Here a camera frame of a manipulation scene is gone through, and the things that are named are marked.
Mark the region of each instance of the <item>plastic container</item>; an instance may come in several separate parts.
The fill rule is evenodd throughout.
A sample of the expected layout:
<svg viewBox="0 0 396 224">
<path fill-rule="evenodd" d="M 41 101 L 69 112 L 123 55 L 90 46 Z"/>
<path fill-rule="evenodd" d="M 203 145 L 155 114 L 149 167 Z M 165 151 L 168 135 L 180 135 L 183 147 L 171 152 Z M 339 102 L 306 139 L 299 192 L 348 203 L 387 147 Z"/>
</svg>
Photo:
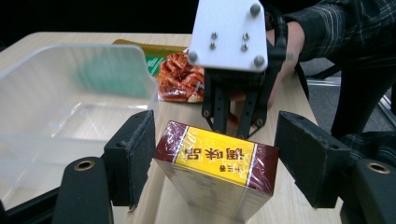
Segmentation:
<svg viewBox="0 0 396 224">
<path fill-rule="evenodd" d="M 103 154 L 133 114 L 157 115 L 157 82 L 134 45 L 44 48 L 0 75 L 0 197 L 6 209 L 59 187 L 64 167 Z"/>
</svg>

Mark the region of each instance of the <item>snack bag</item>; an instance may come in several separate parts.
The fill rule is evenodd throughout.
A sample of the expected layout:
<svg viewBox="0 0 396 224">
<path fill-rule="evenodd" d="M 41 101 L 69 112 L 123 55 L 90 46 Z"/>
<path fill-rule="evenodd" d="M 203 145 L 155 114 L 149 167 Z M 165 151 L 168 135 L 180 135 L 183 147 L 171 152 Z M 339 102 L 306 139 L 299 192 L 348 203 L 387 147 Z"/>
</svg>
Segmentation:
<svg viewBox="0 0 396 224">
<path fill-rule="evenodd" d="M 134 44 L 142 48 L 148 70 L 158 81 L 159 100 L 185 103 L 201 103 L 204 100 L 205 69 L 189 64 L 188 49 L 121 39 L 114 44 Z"/>
</svg>

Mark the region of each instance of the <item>wooden table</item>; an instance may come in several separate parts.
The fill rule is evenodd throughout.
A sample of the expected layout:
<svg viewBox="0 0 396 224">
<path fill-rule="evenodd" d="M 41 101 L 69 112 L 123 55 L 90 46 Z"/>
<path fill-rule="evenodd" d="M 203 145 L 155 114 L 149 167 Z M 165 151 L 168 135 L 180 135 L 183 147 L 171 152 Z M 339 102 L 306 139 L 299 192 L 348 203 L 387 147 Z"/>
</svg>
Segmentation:
<svg viewBox="0 0 396 224">
<path fill-rule="evenodd" d="M 0 74 L 36 50 L 58 43 L 100 43 L 111 44 L 116 39 L 126 39 L 139 43 L 187 47 L 191 35 L 168 34 L 116 34 L 116 33 L 35 33 L 0 53 Z M 297 76 L 283 80 L 277 93 L 274 106 L 268 112 L 263 128 L 250 140 L 273 145 L 275 142 L 277 115 L 279 110 L 300 114 L 316 122 L 313 112 L 305 98 Z M 201 116 L 201 105 L 160 102 L 161 118 L 156 123 L 156 134 L 162 135 L 168 120 L 209 129 Z M 155 162 L 151 163 L 140 203 L 133 213 L 125 208 L 115 208 L 115 219 L 123 223 L 233 223 L 205 210 L 188 206 L 181 198 L 169 179 Z M 247 223 L 340 223 L 339 210 L 312 208 L 304 195 L 294 185 L 294 181 L 281 161 L 276 174 L 275 195 Z"/>
</svg>

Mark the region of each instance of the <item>person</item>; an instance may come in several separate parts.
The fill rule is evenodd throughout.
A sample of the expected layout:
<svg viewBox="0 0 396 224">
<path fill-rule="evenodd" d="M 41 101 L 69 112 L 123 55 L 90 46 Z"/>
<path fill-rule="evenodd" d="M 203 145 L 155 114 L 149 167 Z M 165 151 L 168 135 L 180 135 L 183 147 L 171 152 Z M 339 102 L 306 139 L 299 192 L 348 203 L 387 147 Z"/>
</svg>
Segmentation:
<svg viewBox="0 0 396 224">
<path fill-rule="evenodd" d="M 304 8 L 294 7 L 296 10 L 287 1 L 262 3 L 264 8 L 265 4 L 278 8 L 289 30 L 288 56 L 277 74 L 268 109 L 282 79 L 293 74 L 298 62 L 335 54 L 353 58 L 396 49 L 395 0 L 314 0 L 305 2 L 310 5 Z M 274 30 L 267 31 L 266 37 L 274 45 Z M 233 96 L 234 100 L 242 98 L 240 94 Z"/>
</svg>

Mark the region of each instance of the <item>plaid shirt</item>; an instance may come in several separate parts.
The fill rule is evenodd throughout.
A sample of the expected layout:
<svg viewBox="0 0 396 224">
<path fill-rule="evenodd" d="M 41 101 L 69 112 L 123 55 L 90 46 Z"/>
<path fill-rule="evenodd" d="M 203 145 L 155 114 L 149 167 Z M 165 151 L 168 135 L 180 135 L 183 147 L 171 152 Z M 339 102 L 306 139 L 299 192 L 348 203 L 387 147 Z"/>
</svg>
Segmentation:
<svg viewBox="0 0 396 224">
<path fill-rule="evenodd" d="M 286 14 L 305 33 L 300 61 L 396 49 L 396 0 L 322 0 Z"/>
</svg>

